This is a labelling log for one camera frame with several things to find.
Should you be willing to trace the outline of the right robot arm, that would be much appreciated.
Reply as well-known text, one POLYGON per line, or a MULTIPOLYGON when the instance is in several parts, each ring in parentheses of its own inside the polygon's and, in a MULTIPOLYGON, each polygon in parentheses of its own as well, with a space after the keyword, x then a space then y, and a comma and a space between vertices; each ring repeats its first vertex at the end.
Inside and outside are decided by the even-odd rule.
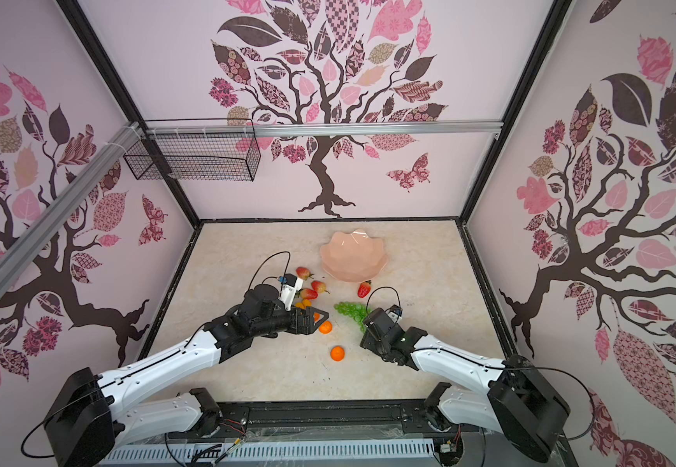
POLYGON ((489 358, 446 344, 423 329, 403 329, 396 311, 369 313, 360 346, 384 362, 444 379, 427 398, 433 428, 477 426, 503 435, 533 461, 549 460, 571 408, 530 360, 518 354, 489 358))

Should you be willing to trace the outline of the green grape bunch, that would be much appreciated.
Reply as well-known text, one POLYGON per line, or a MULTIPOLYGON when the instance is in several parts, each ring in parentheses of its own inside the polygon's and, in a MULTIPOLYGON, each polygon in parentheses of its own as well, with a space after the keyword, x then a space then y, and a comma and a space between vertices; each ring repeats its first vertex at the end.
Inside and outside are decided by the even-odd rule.
POLYGON ((337 313, 355 321, 361 332, 366 332, 364 319, 369 315, 369 310, 365 304, 359 302, 339 302, 334 305, 334 309, 337 313))

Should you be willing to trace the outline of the pink leaf-shaped bowl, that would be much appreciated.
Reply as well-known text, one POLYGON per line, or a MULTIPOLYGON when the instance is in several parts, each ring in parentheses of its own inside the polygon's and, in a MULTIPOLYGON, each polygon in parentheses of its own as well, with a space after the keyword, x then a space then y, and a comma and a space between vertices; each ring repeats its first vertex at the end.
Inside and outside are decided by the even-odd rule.
POLYGON ((359 283, 376 277, 388 264, 385 242, 362 230, 337 232, 320 247, 322 268, 333 278, 359 283))

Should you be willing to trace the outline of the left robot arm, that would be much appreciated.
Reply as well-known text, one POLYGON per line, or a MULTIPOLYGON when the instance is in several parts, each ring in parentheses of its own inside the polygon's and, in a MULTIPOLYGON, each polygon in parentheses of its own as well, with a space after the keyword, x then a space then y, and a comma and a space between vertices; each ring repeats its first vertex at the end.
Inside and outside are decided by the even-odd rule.
POLYGON ((329 318, 325 311, 300 309, 292 302, 290 292, 257 285, 242 303, 175 346, 101 374, 90 368, 72 374, 42 423, 57 465, 95 466, 133 442, 176 432, 215 432, 223 412, 207 389, 161 401, 152 396, 249 349, 258 337, 311 335, 329 318))

